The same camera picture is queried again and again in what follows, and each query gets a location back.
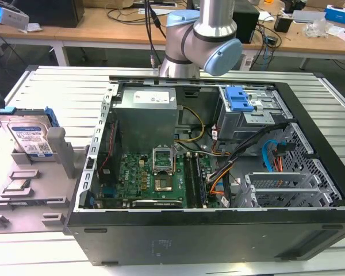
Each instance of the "chip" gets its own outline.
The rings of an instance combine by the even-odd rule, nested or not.
[[[173,191],[172,177],[169,175],[157,175],[155,177],[155,191]]]

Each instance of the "laboratory floor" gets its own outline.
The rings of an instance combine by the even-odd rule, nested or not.
[[[56,66],[57,62],[48,51],[46,46],[16,45],[15,50],[28,63],[37,65]],[[150,52],[146,50],[132,49],[99,49],[85,48],[87,58],[82,59],[83,53],[80,48],[68,47],[67,53],[71,66],[104,66],[104,67],[150,67]],[[6,96],[20,75],[24,72],[25,66],[15,56],[10,54],[10,48],[4,51],[1,57],[0,92]],[[163,52],[159,51],[161,60]],[[320,72],[345,96],[345,71],[339,68],[332,60],[311,59],[305,70],[300,70],[299,65],[302,59],[296,57],[275,57],[270,63],[267,71],[284,72]],[[240,62],[234,69],[239,69]],[[260,65],[254,65],[252,70],[260,71]]]

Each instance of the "blue hard drive label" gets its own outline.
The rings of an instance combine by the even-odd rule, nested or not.
[[[53,152],[39,126],[12,126],[17,143],[31,157],[50,157]]]

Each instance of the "plastic bag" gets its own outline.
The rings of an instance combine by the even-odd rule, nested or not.
[[[314,20],[313,23],[307,23],[303,29],[304,35],[306,37],[327,37],[326,31],[331,28],[333,24],[326,21],[325,18],[320,20]]]

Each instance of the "cardboard box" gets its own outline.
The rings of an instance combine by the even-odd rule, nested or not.
[[[325,11],[326,11],[325,18],[327,20],[345,24],[345,8],[337,9],[334,6],[327,5],[327,8]]]
[[[325,9],[327,5],[342,7],[344,4],[345,0],[308,0],[305,6]]]
[[[123,9],[133,5],[133,0],[83,0],[85,7],[102,7],[108,9]]]

